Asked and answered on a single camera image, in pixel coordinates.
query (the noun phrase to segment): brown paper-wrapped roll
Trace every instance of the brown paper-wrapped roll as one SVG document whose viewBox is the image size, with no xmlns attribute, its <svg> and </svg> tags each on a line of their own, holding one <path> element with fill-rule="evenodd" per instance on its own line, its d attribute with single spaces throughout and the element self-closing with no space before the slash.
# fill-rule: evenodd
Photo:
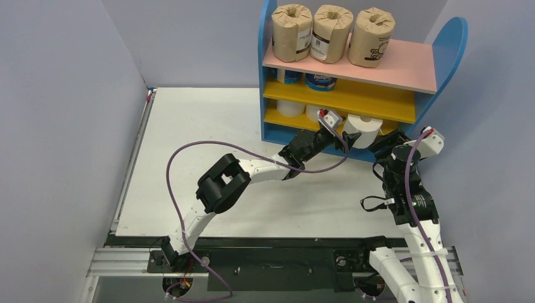
<svg viewBox="0 0 535 303">
<path fill-rule="evenodd" d="M 279 6 L 273 19 L 273 54 L 284 62 L 305 59 L 309 55 L 312 13 L 300 4 Z"/>
<path fill-rule="evenodd" d="M 353 14 L 335 5 L 322 5 L 314 15 L 310 55 L 325 63 L 335 63 L 344 55 Z"/>
<path fill-rule="evenodd" d="M 351 36 L 349 61 L 366 68 L 378 66 L 395 26 L 394 17 L 386 11 L 379 8 L 361 11 Z"/>
</svg>

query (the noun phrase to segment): white table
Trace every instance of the white table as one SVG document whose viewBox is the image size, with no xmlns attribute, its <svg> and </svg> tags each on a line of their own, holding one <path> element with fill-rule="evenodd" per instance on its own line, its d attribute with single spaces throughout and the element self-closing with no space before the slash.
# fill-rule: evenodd
<svg viewBox="0 0 535 303">
<path fill-rule="evenodd" d="M 165 167 L 178 147 L 192 141 L 220 140 L 266 156 L 279 152 L 281 145 L 260 139 L 258 94 L 256 88 L 159 88 L 116 234 L 161 236 L 177 228 Z M 172 186 L 182 210 L 200 203 L 195 198 L 197 180 L 226 153 L 250 158 L 216 145 L 194 146 L 175 158 Z M 320 154 L 307 168 L 328 167 L 339 159 Z M 249 186 L 233 208 L 212 220 L 202 236 L 401 237 L 392 213 L 362 210 L 359 200 L 371 194 L 383 195 L 371 164 L 350 159 L 323 174 L 300 174 L 289 181 Z"/>
</svg>

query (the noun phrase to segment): white label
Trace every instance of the white label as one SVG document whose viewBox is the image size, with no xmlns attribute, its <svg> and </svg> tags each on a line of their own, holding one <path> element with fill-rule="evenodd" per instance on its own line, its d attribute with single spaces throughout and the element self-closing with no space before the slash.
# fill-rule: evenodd
<svg viewBox="0 0 535 303">
<path fill-rule="evenodd" d="M 319 40 L 314 34 L 312 34 L 312 45 L 310 46 L 310 54 L 320 60 L 325 60 L 327 59 L 328 50 L 329 43 Z"/>
<path fill-rule="evenodd" d="M 310 45 L 310 29 L 303 30 L 297 33 L 297 49 L 296 53 L 304 52 Z"/>
</svg>

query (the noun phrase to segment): white toilet paper roll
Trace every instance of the white toilet paper roll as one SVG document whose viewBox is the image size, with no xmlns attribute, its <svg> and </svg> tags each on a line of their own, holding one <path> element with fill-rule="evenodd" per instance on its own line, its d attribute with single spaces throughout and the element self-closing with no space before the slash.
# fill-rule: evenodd
<svg viewBox="0 0 535 303">
<path fill-rule="evenodd" d="M 336 112 L 335 110 L 332 110 L 328 107 L 322 107 L 322 106 L 316 106 L 316 105 L 307 105 L 307 117 L 312 121 L 312 122 L 317 122 L 317 112 L 318 110 L 320 109 L 326 109 L 328 111 L 333 111 L 333 112 Z"/>
<path fill-rule="evenodd" d="M 303 114 L 305 111 L 305 104 L 286 101 L 286 100 L 277 100 L 277 110 L 278 112 L 289 118 L 298 117 L 300 114 Z"/>
<path fill-rule="evenodd" d="M 348 134 L 362 133 L 352 147 L 367 148 L 370 146 L 383 125 L 383 120 L 368 116 L 348 115 L 343 131 Z"/>
<path fill-rule="evenodd" d="M 349 61 L 365 68 L 378 66 L 395 26 L 394 17 L 386 11 L 379 8 L 361 11 L 351 36 Z"/>
<path fill-rule="evenodd" d="M 279 6 L 273 20 L 273 54 L 284 62 L 305 59 L 309 55 L 312 13 L 300 4 Z"/>
<path fill-rule="evenodd" d="M 310 55 L 335 63 L 344 55 L 353 24 L 353 14 L 336 5 L 322 5 L 314 15 Z"/>
</svg>

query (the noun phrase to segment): pink shelf board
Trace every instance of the pink shelf board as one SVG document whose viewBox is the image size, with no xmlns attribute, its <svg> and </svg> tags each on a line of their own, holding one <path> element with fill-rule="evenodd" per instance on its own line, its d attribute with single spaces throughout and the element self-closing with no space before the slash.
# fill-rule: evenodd
<svg viewBox="0 0 535 303">
<path fill-rule="evenodd" d="M 430 44 L 391 39 L 379 66 L 363 68 L 349 62 L 347 47 L 342 59 L 334 64 L 322 63 L 311 56 L 297 62 L 283 62 L 273 55 L 272 46 L 269 43 L 262 65 L 402 88 L 414 92 L 433 94 L 437 92 L 433 49 Z"/>
</svg>

